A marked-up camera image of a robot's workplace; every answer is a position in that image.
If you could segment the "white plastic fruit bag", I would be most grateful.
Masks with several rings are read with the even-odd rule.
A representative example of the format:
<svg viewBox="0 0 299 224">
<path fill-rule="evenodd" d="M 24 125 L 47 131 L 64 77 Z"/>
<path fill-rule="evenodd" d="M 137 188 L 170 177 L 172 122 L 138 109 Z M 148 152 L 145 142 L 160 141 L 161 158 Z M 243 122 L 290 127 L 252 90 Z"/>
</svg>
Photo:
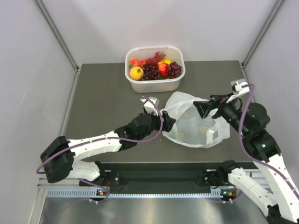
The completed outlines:
<svg viewBox="0 0 299 224">
<path fill-rule="evenodd" d="M 216 110 L 206 118 L 201 118 L 194 101 L 207 102 L 207 99 L 175 92 L 167 100 L 164 111 L 176 120 L 169 132 L 163 131 L 170 141 L 191 148 L 210 148 L 230 138 L 230 125 L 222 117 L 213 119 Z"/>
</svg>

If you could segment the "light pink grape bunch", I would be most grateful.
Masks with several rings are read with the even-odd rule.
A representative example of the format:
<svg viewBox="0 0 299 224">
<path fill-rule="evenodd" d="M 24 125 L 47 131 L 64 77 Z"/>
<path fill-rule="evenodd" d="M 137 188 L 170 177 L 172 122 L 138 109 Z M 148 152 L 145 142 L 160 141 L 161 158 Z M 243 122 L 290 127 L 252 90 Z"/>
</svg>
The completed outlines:
<svg viewBox="0 0 299 224">
<path fill-rule="evenodd" d="M 153 57 L 147 58 L 145 60 L 146 64 L 157 65 L 159 62 L 163 61 L 166 57 L 164 52 L 157 51 Z"/>
</svg>

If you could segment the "dark red grape bunch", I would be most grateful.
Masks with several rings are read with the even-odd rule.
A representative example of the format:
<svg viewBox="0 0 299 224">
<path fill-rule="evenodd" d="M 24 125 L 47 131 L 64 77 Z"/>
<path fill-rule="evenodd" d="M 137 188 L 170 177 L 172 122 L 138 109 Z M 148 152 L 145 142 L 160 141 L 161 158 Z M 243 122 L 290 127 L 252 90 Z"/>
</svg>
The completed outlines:
<svg viewBox="0 0 299 224">
<path fill-rule="evenodd" d="M 161 79 L 161 72 L 159 70 L 145 70 L 140 81 L 154 81 Z"/>
</svg>

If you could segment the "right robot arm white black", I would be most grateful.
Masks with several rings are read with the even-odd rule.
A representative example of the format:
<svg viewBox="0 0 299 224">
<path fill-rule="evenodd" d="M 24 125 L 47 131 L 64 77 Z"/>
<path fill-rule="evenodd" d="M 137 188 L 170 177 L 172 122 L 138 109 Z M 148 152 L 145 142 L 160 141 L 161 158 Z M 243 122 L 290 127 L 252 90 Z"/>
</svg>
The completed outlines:
<svg viewBox="0 0 299 224">
<path fill-rule="evenodd" d="M 218 181 L 232 184 L 250 198 L 270 224 L 297 224 L 299 222 L 299 190 L 285 166 L 281 150 L 275 139 L 266 131 L 270 117 L 264 106 L 248 101 L 237 108 L 239 98 L 229 95 L 213 95 L 209 101 L 193 104 L 201 118 L 223 118 L 239 134 L 239 142 L 245 154 L 253 161 L 266 179 L 270 190 L 247 175 L 235 161 L 223 162 L 216 170 Z"/>
</svg>

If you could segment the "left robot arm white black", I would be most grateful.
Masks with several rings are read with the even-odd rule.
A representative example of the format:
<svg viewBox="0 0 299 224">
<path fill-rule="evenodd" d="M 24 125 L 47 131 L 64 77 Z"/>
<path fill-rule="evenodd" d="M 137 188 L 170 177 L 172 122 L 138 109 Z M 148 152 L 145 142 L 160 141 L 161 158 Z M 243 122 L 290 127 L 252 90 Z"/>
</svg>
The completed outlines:
<svg viewBox="0 0 299 224">
<path fill-rule="evenodd" d="M 59 136 L 40 155 L 47 181 L 56 183 L 76 178 L 101 185 L 106 179 L 101 163 L 85 162 L 85 159 L 130 149 L 138 142 L 144 142 L 153 131 L 169 132 L 175 122 L 166 111 L 162 111 L 161 115 L 143 112 L 127 125 L 104 135 L 79 140 Z"/>
</svg>

